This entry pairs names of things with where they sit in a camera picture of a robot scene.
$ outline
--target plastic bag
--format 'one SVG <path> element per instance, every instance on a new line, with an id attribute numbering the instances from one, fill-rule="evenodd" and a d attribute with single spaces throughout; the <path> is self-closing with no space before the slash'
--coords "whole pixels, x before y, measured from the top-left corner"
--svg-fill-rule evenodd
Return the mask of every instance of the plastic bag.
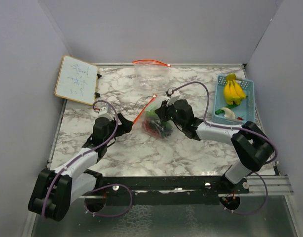
<path id="1" fill-rule="evenodd" d="M 157 93 L 168 89 L 171 65 L 159 61 L 144 59 L 132 62 L 136 77 L 133 85 L 140 91 Z"/>
<path id="2" fill-rule="evenodd" d="M 166 100 L 166 98 L 157 95 L 153 96 L 134 120 L 136 129 L 142 129 L 145 133 L 155 138 L 165 139 L 171 136 L 173 132 L 172 123 L 160 121 L 160 118 L 155 113 L 155 110 L 160 107 L 163 100 Z"/>

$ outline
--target whiteboard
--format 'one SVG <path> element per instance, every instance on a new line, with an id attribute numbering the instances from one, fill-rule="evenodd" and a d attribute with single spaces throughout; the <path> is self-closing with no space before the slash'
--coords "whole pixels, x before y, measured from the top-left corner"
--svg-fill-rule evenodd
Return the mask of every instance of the whiteboard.
<path id="1" fill-rule="evenodd" d="M 95 99 L 98 68 L 65 55 L 58 75 L 55 95 L 92 105 Z"/>

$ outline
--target yellow banana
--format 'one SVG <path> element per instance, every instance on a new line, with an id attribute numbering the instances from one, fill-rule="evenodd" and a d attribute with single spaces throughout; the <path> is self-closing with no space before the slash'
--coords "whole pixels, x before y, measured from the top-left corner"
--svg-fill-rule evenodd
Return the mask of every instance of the yellow banana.
<path id="1" fill-rule="evenodd" d="M 230 94 L 234 98 L 233 101 L 235 102 L 235 104 L 240 105 L 241 99 L 235 90 L 234 82 L 230 81 L 229 83 L 230 83 L 229 86 Z"/>
<path id="2" fill-rule="evenodd" d="M 226 86 L 224 87 L 224 98 L 225 98 L 226 103 L 228 105 L 233 105 L 234 97 L 230 93 L 230 83 L 229 83 L 229 81 L 226 83 Z"/>
<path id="3" fill-rule="evenodd" d="M 239 95 L 240 99 L 246 99 L 246 94 L 241 88 L 241 86 L 235 80 L 233 80 L 232 82 L 234 83 L 235 90 L 237 92 L 237 95 Z"/>
<path id="4" fill-rule="evenodd" d="M 231 74 L 228 74 L 227 76 L 226 76 L 226 80 L 228 81 L 228 80 L 236 80 L 236 75 L 234 74 L 234 73 L 231 73 Z"/>

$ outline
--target white marble surface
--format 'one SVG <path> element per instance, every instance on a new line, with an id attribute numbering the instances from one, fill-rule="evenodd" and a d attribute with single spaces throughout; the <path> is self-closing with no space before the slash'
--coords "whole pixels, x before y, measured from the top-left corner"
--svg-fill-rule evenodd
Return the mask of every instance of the white marble surface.
<path id="1" fill-rule="evenodd" d="M 209 112 L 212 112 L 214 91 L 219 74 L 236 73 L 244 78 L 243 70 L 228 67 L 172 68 L 170 87 L 188 81 L 204 82 L 210 91 Z M 151 99 L 152 93 L 139 92 L 132 86 L 133 67 L 101 68 L 97 91 L 102 99 L 111 102 L 118 112 L 134 120 Z M 200 85 L 190 85 L 180 90 L 181 97 L 191 104 L 195 116 L 202 118 L 207 96 Z M 51 169 L 73 157 L 92 133 L 97 113 L 87 105 L 68 101 L 51 164 Z M 117 138 L 106 155 L 90 169 L 105 176 L 182 176 L 222 175 L 238 159 L 234 148 L 215 141 L 195 141 L 174 128 L 167 140 L 156 139 L 142 129 Z M 265 165 L 261 174 L 274 174 L 271 164 Z"/>

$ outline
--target blue plastic basket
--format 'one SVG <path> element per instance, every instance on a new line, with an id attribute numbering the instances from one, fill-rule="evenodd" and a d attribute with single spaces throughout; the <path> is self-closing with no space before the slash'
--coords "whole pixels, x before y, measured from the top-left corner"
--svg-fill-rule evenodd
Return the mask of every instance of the blue plastic basket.
<path id="1" fill-rule="evenodd" d="M 223 90 L 226 85 L 226 76 L 219 75 L 215 88 L 215 100 L 212 113 L 212 122 L 235 125 L 244 124 L 247 121 L 255 121 L 255 89 L 254 82 L 252 80 L 237 78 L 236 81 L 240 84 L 241 88 L 245 91 L 247 98 L 241 101 L 240 105 L 231 109 L 236 118 L 241 117 L 243 120 L 231 119 L 224 117 L 224 114 L 216 115 L 215 111 L 227 106 L 225 101 Z"/>

